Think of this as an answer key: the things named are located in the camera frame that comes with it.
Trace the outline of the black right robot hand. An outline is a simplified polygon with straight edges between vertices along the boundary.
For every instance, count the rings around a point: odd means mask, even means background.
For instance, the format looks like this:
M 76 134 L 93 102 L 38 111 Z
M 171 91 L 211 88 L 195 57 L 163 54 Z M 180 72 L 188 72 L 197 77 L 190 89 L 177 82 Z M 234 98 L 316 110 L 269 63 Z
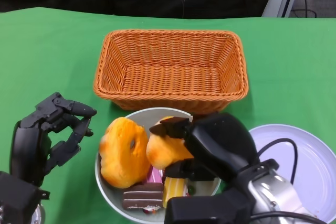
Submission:
M 149 131 L 160 137 L 184 140 L 193 155 L 165 169 L 166 177 L 207 181 L 215 177 L 226 182 L 260 162 L 255 142 L 240 120 L 229 113 L 215 113 L 197 119 L 164 119 Z

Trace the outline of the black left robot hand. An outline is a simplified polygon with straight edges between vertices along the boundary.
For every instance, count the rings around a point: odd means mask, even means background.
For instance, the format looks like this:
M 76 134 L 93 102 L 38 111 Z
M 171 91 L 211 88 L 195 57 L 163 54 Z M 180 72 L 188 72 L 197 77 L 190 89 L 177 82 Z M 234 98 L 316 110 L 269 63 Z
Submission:
M 85 136 L 93 136 L 89 124 L 97 112 L 65 99 L 59 92 L 35 108 L 14 127 L 9 171 L 40 187 L 53 168 L 64 165 L 81 150 L 79 144 Z

